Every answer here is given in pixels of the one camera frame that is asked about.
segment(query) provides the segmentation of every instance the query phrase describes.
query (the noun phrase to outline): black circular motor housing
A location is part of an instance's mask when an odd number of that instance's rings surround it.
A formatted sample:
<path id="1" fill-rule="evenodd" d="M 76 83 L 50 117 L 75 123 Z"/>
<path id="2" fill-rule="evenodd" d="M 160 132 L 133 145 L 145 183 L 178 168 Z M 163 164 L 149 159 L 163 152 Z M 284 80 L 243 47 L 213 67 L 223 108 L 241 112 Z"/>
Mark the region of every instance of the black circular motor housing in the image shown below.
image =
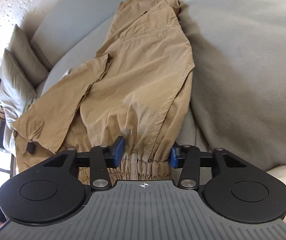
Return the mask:
<path id="1" fill-rule="evenodd" d="M 286 186 L 250 165 L 224 168 L 205 186 L 203 196 L 215 212 L 243 223 L 264 223 L 286 215 Z"/>
<path id="2" fill-rule="evenodd" d="M 3 213 L 23 223 L 40 224 L 78 209 L 85 200 L 84 185 L 68 172 L 69 164 L 57 165 L 62 159 L 73 158 L 72 152 L 69 155 L 54 156 L 5 182 L 0 188 Z"/>

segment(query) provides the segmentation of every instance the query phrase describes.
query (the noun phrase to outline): sofa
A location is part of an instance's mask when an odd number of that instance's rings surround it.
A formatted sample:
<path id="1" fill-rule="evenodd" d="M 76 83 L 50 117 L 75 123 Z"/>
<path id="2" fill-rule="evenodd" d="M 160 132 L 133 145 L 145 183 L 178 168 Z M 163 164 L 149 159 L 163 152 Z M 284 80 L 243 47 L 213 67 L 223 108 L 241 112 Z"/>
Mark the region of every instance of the sofa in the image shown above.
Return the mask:
<path id="1" fill-rule="evenodd" d="M 17 33 L 23 36 L 16 26 L 0 73 L 6 149 L 15 153 L 11 124 L 29 104 L 95 57 L 122 1 L 59 0 L 31 41 L 15 42 Z M 202 151 L 224 147 L 286 183 L 286 0 L 179 2 L 178 18 L 195 69 L 177 142 Z M 13 88 L 18 82 L 8 70 L 11 64 L 23 69 L 24 88 Z M 17 89 L 25 92 L 9 92 Z M 174 179 L 179 172 L 172 172 Z M 203 169 L 201 180 L 209 179 L 209 170 Z"/>

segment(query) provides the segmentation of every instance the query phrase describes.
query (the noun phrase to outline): gray ribbed plate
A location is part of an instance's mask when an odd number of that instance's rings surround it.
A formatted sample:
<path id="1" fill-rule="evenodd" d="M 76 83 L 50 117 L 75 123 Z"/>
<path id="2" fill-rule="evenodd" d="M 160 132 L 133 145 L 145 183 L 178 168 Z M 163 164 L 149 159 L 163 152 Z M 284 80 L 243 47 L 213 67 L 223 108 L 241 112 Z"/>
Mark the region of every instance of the gray ribbed plate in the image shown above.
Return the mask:
<path id="1" fill-rule="evenodd" d="M 286 239 L 286 224 L 281 219 L 259 225 L 227 220 L 197 192 L 179 189 L 170 180 L 119 181 L 111 190 L 93 193 L 65 221 L 42 227 L 10 221 L 0 230 L 0 240 L 45 239 L 278 240 Z"/>

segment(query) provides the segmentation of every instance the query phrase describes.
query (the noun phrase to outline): metal screw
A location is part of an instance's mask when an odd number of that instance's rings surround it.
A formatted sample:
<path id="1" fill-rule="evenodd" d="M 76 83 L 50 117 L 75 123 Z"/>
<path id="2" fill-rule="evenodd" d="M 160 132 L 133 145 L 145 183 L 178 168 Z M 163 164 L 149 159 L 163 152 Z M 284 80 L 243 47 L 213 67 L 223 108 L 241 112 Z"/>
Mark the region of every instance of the metal screw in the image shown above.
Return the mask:
<path id="1" fill-rule="evenodd" d="M 97 179 L 93 181 L 93 186 L 95 187 L 105 187 L 108 185 L 108 181 L 105 179 Z"/>
<path id="2" fill-rule="evenodd" d="M 181 185 L 183 187 L 195 187 L 196 186 L 196 182 L 192 179 L 184 179 L 181 181 Z"/>

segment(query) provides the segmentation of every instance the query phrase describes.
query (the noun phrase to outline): gray pillow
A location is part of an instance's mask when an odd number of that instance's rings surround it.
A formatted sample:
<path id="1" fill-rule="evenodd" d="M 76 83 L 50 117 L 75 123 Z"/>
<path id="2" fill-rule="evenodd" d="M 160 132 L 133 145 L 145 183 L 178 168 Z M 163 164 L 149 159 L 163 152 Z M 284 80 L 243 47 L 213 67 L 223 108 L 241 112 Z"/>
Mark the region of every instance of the gray pillow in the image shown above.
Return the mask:
<path id="1" fill-rule="evenodd" d="M 179 0 L 191 107 L 211 148 L 286 164 L 286 0 Z"/>
<path id="2" fill-rule="evenodd" d="M 25 112 L 26 107 L 36 97 L 36 92 L 13 54 L 7 49 L 3 55 L 0 78 L 0 103 L 5 111 L 6 124 L 12 129 L 12 124 Z"/>
<path id="3" fill-rule="evenodd" d="M 47 78 L 48 70 L 35 55 L 25 33 L 17 25 L 14 27 L 8 49 L 34 88 Z"/>

